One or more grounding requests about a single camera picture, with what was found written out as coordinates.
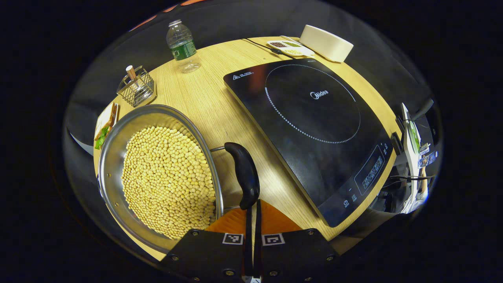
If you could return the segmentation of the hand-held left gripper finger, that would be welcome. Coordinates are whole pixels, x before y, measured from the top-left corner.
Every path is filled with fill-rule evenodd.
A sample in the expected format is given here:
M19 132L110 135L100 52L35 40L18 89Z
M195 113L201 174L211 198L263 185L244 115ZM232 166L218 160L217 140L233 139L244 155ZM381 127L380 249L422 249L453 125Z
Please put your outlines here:
M251 281L253 213L233 209L207 229L190 229L161 260L185 281Z
M318 229L302 229L264 200L257 201L255 272L262 281L329 281L341 256Z

